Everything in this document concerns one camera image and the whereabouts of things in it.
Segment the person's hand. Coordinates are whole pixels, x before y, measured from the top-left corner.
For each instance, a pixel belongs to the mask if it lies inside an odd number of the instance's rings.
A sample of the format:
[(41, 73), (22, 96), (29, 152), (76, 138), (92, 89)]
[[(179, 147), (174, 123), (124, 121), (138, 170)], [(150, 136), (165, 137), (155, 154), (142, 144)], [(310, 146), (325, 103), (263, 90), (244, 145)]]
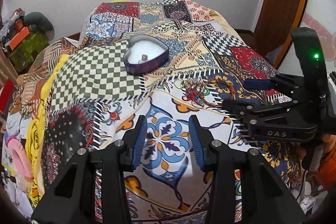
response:
[(335, 186), (335, 135), (322, 134), (322, 143), (315, 147), (308, 171), (324, 189)]

